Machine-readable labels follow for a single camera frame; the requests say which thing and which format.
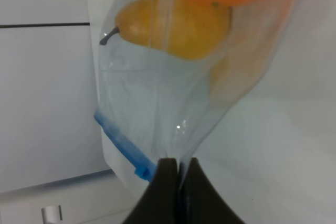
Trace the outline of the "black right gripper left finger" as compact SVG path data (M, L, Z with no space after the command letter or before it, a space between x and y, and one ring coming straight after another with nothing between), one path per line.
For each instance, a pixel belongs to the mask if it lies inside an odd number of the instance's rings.
M159 160L152 181L123 223L176 223L177 176L176 159L163 158Z

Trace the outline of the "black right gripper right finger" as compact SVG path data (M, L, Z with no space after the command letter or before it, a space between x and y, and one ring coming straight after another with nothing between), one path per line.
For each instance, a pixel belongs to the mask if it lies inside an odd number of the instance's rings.
M222 199L203 172L197 158L193 157L178 191L178 223L243 223Z

